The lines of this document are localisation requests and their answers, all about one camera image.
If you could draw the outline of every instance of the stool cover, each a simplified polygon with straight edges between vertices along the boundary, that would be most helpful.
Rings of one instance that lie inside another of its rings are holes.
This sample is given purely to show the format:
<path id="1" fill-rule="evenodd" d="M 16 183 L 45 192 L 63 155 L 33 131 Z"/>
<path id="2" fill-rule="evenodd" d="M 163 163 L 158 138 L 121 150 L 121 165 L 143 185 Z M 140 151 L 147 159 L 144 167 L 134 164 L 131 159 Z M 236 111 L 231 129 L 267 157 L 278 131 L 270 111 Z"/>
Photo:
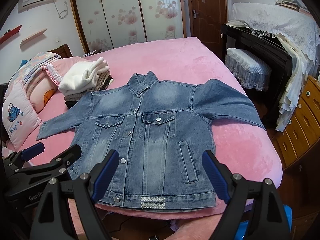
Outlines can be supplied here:
<path id="1" fill-rule="evenodd" d="M 245 88 L 267 91 L 271 68 L 244 49 L 227 49 L 225 65 Z"/>

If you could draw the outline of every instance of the chest pocket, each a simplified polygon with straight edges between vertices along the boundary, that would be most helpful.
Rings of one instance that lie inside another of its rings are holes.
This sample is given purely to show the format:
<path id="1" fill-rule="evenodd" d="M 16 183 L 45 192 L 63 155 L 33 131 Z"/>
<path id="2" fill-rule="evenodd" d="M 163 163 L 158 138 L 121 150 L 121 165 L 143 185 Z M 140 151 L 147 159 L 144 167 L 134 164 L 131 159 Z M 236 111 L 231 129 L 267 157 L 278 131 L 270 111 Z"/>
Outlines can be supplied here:
<path id="1" fill-rule="evenodd" d="M 175 112 L 159 114 L 143 114 L 142 123 L 145 123 L 145 133 L 141 133 L 141 138 L 157 142 L 166 140 L 175 135 Z"/>
<path id="2" fill-rule="evenodd" d="M 110 116 L 97 118 L 95 122 L 95 128 L 92 135 L 93 140 L 99 140 L 99 138 L 111 139 L 116 138 L 117 127 L 122 124 L 124 116 Z"/>

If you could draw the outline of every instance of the red shelf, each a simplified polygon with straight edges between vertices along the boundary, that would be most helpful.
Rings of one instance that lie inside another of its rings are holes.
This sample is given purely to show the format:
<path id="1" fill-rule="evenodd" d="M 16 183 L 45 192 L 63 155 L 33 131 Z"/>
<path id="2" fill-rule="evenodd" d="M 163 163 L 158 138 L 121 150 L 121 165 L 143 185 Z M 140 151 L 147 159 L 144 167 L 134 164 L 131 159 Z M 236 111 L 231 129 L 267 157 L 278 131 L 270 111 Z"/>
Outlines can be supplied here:
<path id="1" fill-rule="evenodd" d="M 8 33 L 6 33 L 5 35 L 3 35 L 1 38 L 0 38 L 0 44 L 2 44 L 3 42 L 5 42 L 7 39 L 9 39 L 10 37 L 12 37 L 13 35 L 15 35 L 16 33 L 19 32 L 20 28 L 21 28 L 22 25 L 14 28 L 13 30 L 9 31 Z"/>

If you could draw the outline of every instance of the piano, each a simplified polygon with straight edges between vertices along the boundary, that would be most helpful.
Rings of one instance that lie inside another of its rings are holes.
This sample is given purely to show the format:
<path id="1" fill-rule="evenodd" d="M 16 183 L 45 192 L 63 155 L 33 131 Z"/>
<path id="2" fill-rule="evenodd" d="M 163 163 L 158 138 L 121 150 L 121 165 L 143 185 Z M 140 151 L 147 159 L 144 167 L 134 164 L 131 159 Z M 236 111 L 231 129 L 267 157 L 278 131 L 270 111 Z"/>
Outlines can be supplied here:
<path id="1" fill-rule="evenodd" d="M 275 128 L 276 120 L 279 117 L 279 101 L 292 74 L 292 57 L 277 38 L 257 36 L 252 34 L 249 28 L 236 28 L 223 24 L 221 25 L 221 33 L 223 34 L 223 63 L 228 45 L 228 48 L 250 51 L 271 67 L 269 89 L 259 93 L 261 93 L 263 103 L 268 109 L 261 121 L 265 128 Z"/>

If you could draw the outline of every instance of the jacket sleeve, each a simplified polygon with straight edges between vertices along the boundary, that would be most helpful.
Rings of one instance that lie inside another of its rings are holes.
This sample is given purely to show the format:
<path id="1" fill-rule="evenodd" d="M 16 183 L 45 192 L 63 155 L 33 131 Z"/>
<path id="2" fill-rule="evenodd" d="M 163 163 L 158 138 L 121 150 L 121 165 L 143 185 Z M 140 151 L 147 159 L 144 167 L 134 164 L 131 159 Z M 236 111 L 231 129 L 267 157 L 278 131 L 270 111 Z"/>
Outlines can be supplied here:
<path id="1" fill-rule="evenodd" d="M 265 129 L 250 99 L 217 79 L 196 86 L 192 108 L 210 120 L 227 118 Z"/>
<path id="2" fill-rule="evenodd" d="M 51 135 L 80 126 L 89 115 L 91 107 L 91 93 L 85 93 L 82 98 L 67 112 L 58 115 L 48 121 L 44 121 L 40 127 L 37 141 Z"/>

